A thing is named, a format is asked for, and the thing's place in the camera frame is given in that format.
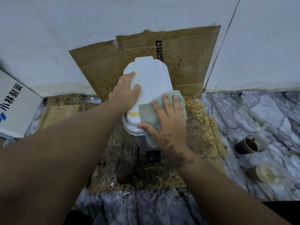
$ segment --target container lid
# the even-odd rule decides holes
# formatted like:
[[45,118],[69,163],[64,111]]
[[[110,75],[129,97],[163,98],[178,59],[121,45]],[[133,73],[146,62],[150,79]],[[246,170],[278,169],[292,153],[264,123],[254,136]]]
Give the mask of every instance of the container lid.
[[149,103],[173,88],[166,64],[152,56],[136,57],[124,69],[124,74],[133,71],[136,74],[131,80],[130,88],[133,89],[135,84],[139,84],[142,89],[136,104],[123,115],[122,121],[127,132],[138,136],[144,135],[144,130],[137,128],[141,123],[139,104]]

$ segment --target white wall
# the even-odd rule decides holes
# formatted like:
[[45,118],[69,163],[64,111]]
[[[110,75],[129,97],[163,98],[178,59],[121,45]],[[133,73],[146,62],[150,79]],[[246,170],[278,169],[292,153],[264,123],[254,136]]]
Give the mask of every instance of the white wall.
[[0,60],[7,73],[42,97],[94,94],[68,50],[146,29],[221,25],[214,61],[237,2],[0,0]]
[[300,88],[300,0],[241,0],[206,91]]

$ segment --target hand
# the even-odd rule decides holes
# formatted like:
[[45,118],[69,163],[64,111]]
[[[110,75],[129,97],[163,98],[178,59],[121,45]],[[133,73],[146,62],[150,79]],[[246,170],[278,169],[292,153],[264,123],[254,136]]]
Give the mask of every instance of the hand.
[[168,157],[176,152],[178,148],[185,147],[185,115],[183,104],[179,104],[178,96],[173,96],[173,106],[166,94],[163,94],[163,103],[166,111],[161,105],[152,100],[160,121],[160,130],[155,129],[147,123],[141,123],[137,127],[147,131],[157,143],[160,150]]
[[131,79],[134,76],[135,71],[121,76],[117,86],[108,95],[108,101],[114,101],[120,107],[122,113],[126,113],[133,108],[141,92],[141,86],[138,84],[132,90],[130,89]]

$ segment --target green cloth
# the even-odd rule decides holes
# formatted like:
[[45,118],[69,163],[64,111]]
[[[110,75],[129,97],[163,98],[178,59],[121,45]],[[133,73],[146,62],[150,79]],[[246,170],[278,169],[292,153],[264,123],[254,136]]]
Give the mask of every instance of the green cloth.
[[[177,95],[178,99],[179,99],[179,103],[183,104],[184,113],[186,115],[185,100],[182,97],[180,91],[174,90],[174,91],[167,92],[167,96],[169,97],[172,105],[173,105],[173,96],[174,95]],[[162,95],[160,97],[156,98],[155,101],[157,101],[162,106],[162,108],[165,109],[165,105],[163,104],[163,96]],[[156,111],[155,111],[154,107],[152,106],[152,104],[151,103],[140,104],[139,109],[140,109],[141,123],[148,123],[149,125],[152,125],[154,128],[159,130],[160,122],[159,122],[159,119],[156,115]],[[153,148],[157,147],[157,144],[155,143],[153,138],[147,132],[145,132],[145,136],[146,136],[147,143],[151,147],[153,147]]]

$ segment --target marble floor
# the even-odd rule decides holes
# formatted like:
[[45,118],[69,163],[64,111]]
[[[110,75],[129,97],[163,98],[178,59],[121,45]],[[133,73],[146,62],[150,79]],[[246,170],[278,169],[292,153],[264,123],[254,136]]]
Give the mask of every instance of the marble floor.
[[[300,92],[203,93],[201,101],[207,114],[215,117],[228,149],[222,158],[228,177],[260,201],[300,200],[299,181],[288,185],[259,184],[245,172],[262,162],[271,162],[300,177]],[[43,109],[41,105],[27,135],[34,133]],[[261,136],[268,150],[236,154],[234,145],[266,122],[270,125]],[[101,194],[89,194],[83,189],[76,204],[94,220],[93,224],[207,224],[187,188]]]

